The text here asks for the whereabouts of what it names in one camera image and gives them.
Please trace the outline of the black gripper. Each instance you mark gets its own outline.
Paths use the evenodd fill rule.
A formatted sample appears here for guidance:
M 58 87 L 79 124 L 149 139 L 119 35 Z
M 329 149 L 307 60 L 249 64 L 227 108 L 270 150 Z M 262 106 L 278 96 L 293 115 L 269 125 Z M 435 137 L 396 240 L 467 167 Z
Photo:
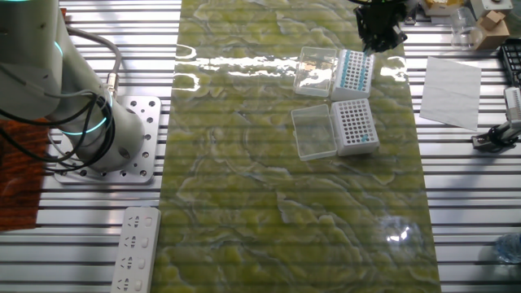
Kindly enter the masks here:
M 408 39 L 399 25 L 405 18 L 405 1 L 359 1 L 353 12 L 366 55 L 394 49 Z

